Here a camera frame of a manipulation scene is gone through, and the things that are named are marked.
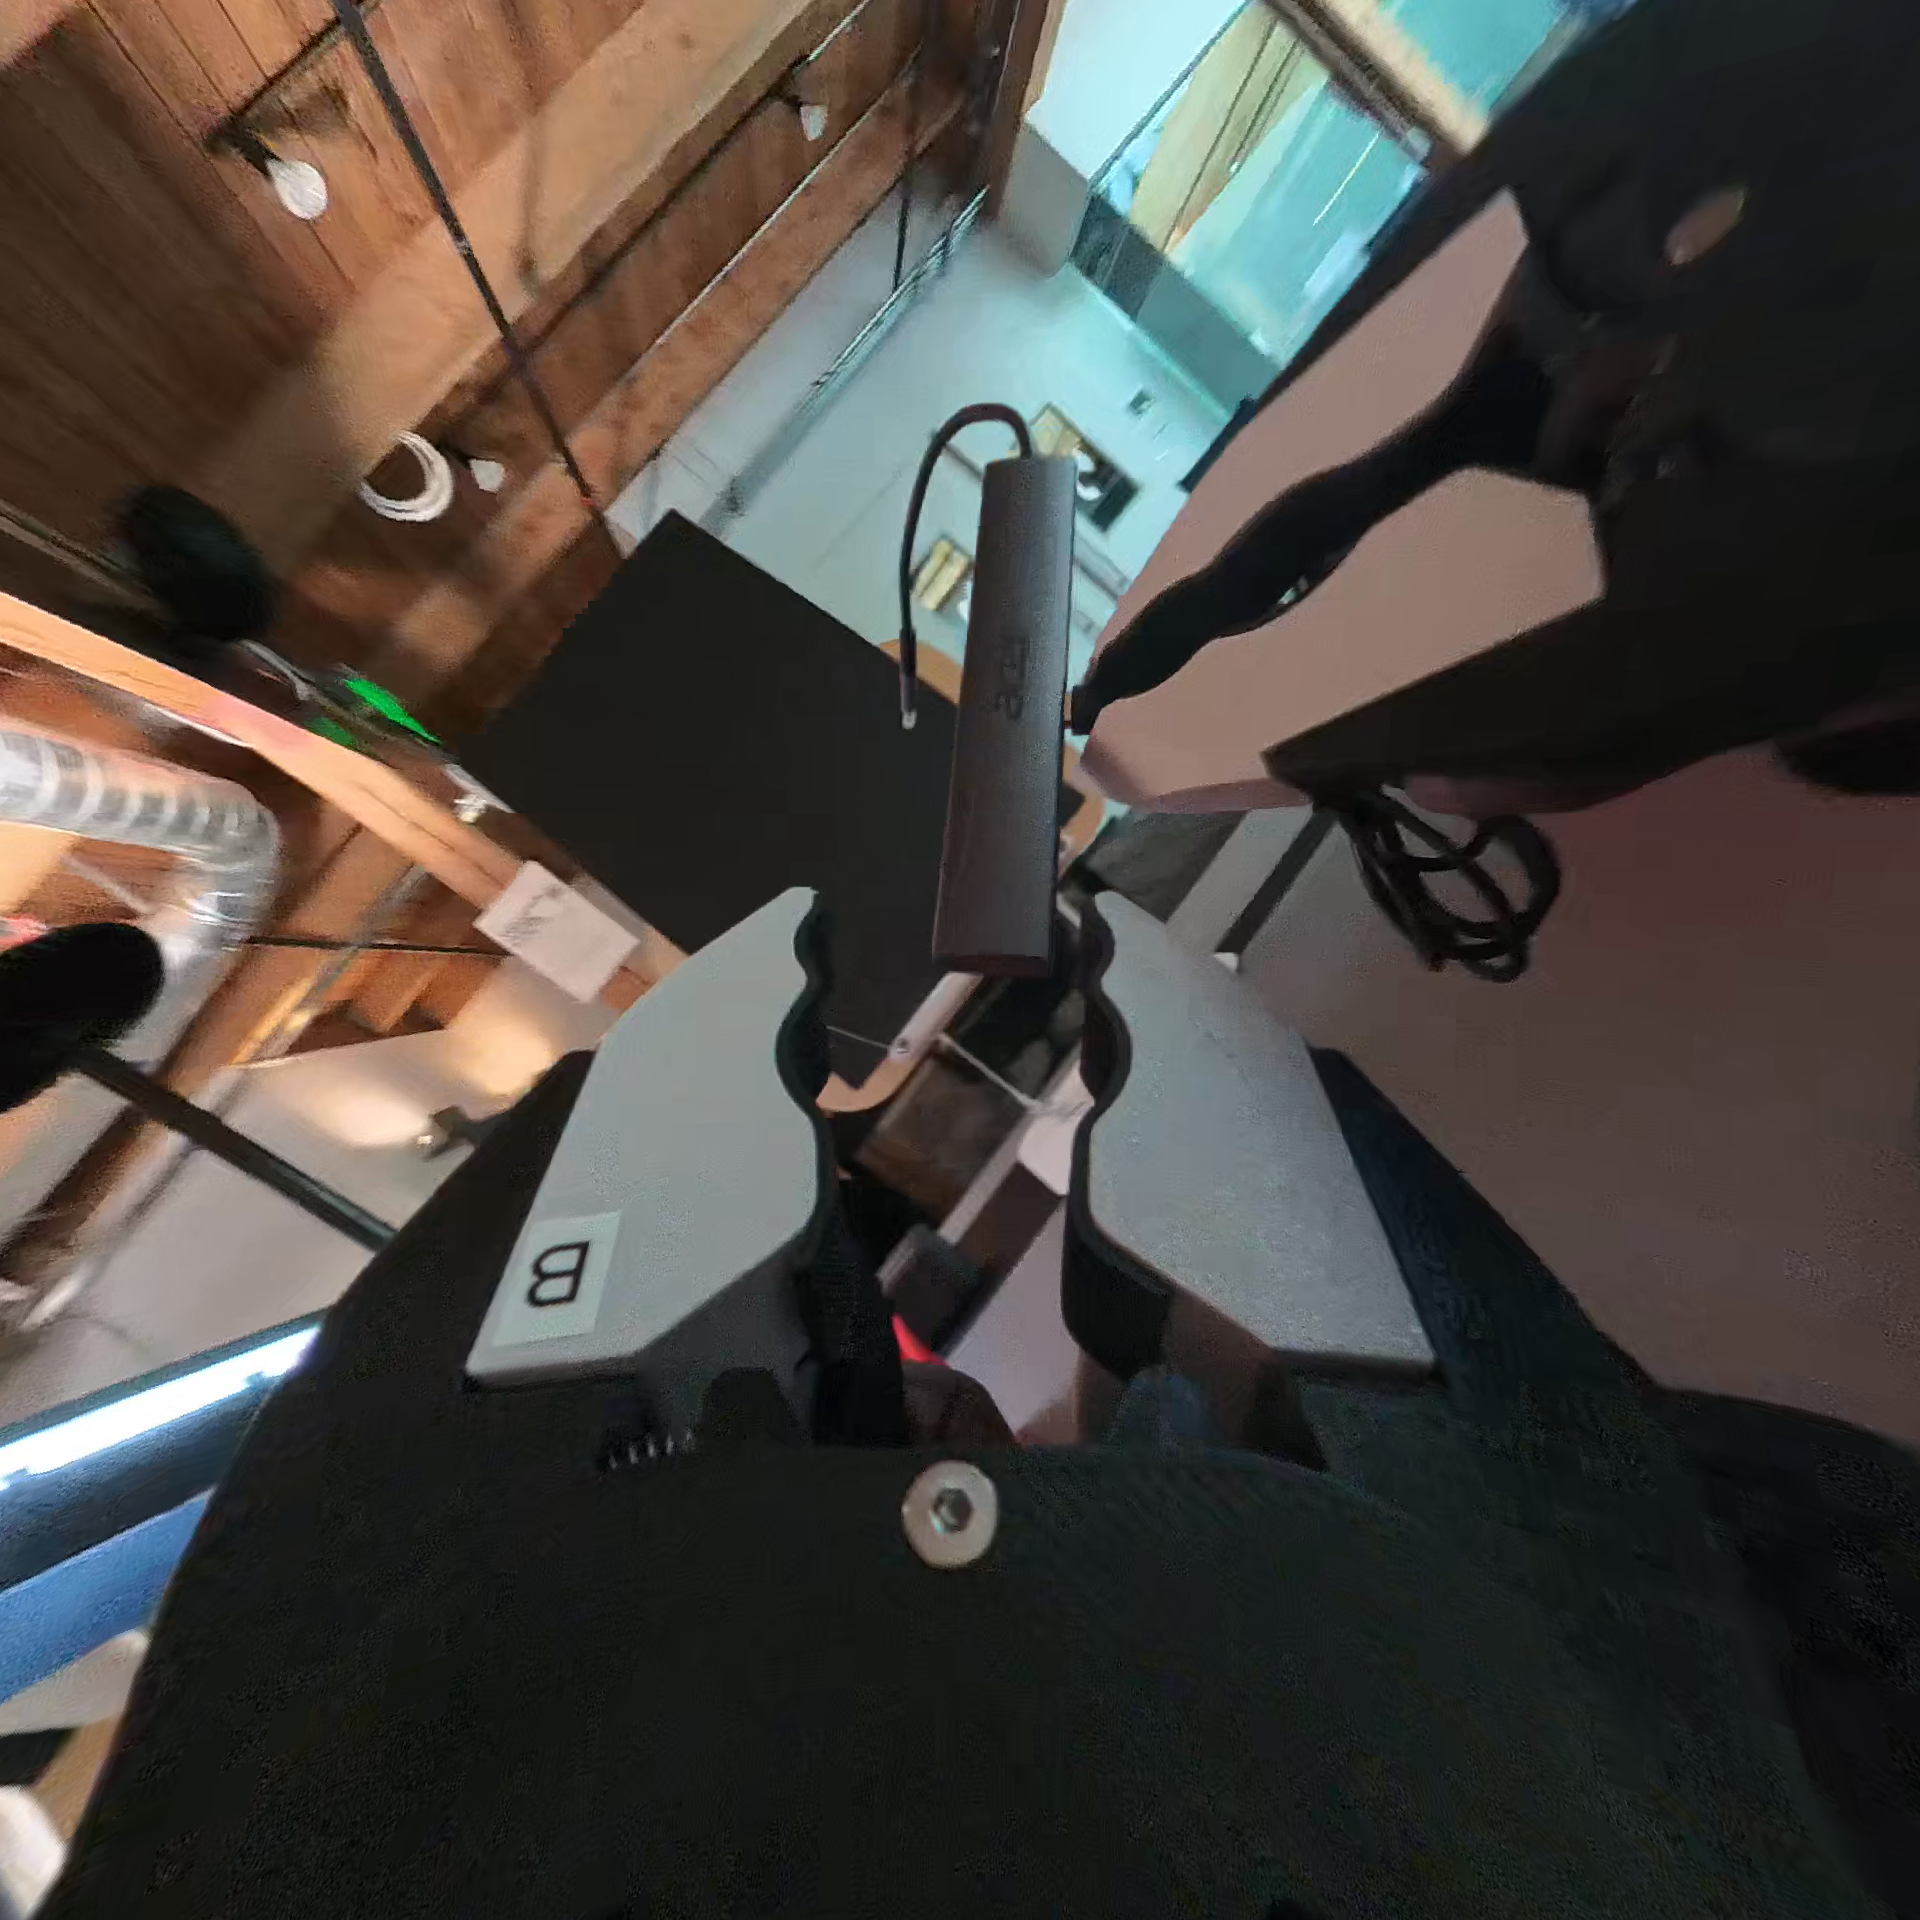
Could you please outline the silver air duct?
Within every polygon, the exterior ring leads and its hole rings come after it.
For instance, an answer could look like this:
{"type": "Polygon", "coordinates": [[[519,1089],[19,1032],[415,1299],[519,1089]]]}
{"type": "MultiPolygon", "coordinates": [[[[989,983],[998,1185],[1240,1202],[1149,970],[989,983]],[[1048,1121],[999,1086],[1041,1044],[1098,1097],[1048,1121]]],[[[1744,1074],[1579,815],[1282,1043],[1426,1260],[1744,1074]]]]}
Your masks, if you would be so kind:
{"type": "Polygon", "coordinates": [[[181,880],[149,918],[174,958],[241,947],[272,908],[281,830],[245,787],[171,762],[3,727],[3,820],[170,855],[181,880]]]}

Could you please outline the black panel with wooden back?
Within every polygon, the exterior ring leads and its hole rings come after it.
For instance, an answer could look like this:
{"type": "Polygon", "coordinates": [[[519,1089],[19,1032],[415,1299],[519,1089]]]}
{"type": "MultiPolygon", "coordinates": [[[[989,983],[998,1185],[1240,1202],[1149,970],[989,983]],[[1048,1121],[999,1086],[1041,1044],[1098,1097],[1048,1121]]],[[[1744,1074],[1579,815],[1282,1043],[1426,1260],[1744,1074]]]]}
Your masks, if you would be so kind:
{"type": "Polygon", "coordinates": [[[838,1114],[873,1127],[933,968],[954,705],[899,719],[897,660],[667,513],[456,754],[686,956],[790,889],[822,898],[838,1114]]]}

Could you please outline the glass partition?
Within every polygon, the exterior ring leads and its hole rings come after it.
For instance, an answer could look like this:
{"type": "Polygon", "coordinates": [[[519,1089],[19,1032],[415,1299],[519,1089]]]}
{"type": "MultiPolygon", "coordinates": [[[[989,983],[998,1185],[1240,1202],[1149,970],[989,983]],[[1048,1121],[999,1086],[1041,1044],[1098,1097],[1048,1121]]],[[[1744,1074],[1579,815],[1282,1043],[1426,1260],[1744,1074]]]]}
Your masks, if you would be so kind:
{"type": "Polygon", "coordinates": [[[1424,180],[1431,143],[1245,4],[1107,162],[1070,263],[1221,406],[1307,343],[1424,180]]]}

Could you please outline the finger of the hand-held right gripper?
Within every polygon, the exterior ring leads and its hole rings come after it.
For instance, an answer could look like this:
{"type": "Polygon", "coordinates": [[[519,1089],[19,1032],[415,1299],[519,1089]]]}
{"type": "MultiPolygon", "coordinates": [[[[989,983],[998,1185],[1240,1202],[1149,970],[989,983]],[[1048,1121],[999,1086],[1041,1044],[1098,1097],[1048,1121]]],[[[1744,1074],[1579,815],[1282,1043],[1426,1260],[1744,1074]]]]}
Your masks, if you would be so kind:
{"type": "Polygon", "coordinates": [[[1584,494],[1458,471],[1378,523],[1299,607],[1109,707],[1079,752],[1150,811],[1297,809],[1271,750],[1600,599],[1584,494]]]}
{"type": "Polygon", "coordinates": [[[1470,470],[1526,476],[1552,406],[1529,343],[1529,230],[1494,195],[1305,374],[1192,494],[1095,650],[1073,720],[1167,684],[1299,607],[1378,523],[1470,470]]]}

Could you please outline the grey usb hub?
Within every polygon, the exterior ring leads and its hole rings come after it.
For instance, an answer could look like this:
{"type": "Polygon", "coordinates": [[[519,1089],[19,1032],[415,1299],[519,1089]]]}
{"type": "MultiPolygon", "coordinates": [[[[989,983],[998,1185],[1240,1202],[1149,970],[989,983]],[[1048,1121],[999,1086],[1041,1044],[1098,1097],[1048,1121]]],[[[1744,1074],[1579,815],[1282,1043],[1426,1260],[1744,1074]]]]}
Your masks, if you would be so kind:
{"type": "Polygon", "coordinates": [[[931,956],[957,975],[1045,976],[1061,868],[1074,464],[1031,455],[984,473],[931,956]]]}

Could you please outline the green lit sign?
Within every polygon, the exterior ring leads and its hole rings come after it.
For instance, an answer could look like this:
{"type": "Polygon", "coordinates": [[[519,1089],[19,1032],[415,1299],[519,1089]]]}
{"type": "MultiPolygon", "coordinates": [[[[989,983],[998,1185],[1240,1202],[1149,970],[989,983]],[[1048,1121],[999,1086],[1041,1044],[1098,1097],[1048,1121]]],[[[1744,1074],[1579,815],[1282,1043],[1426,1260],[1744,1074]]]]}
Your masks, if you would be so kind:
{"type": "Polygon", "coordinates": [[[362,674],[336,674],[327,684],[327,696],[339,715],[365,732],[376,732],[395,742],[406,738],[432,752],[445,750],[442,738],[431,732],[398,696],[378,681],[362,674]]]}

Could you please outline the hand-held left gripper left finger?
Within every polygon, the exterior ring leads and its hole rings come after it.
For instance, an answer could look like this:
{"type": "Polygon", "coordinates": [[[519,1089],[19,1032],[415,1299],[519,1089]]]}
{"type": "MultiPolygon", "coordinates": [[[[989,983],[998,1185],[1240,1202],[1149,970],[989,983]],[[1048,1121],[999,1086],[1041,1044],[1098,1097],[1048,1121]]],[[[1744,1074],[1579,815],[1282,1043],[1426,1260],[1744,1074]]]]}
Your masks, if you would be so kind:
{"type": "Polygon", "coordinates": [[[829,1145],[816,1014],[826,914],[791,887],[686,960],[592,1057],[464,1372],[811,1391],[801,1264],[829,1145]]]}

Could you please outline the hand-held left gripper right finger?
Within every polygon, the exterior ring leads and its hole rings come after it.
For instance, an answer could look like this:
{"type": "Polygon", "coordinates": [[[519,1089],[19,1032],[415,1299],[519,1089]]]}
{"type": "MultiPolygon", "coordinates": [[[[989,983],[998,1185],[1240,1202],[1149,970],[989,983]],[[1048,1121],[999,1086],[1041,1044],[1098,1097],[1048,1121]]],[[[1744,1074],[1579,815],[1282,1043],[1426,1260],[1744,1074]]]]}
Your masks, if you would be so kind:
{"type": "Polygon", "coordinates": [[[1118,894],[1079,934],[1078,1346],[1121,1378],[1154,1363],[1429,1378],[1433,1343],[1307,1044],[1118,894]]]}

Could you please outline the white paper sheet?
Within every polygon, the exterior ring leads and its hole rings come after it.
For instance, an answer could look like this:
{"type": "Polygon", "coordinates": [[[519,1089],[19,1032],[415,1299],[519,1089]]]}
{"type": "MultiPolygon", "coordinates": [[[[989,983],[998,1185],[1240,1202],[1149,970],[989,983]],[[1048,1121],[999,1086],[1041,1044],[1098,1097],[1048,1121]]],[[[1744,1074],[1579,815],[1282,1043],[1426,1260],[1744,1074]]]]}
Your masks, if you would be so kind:
{"type": "Polygon", "coordinates": [[[641,935],[545,864],[526,859],[473,931],[578,1003],[600,1002],[641,935]]]}

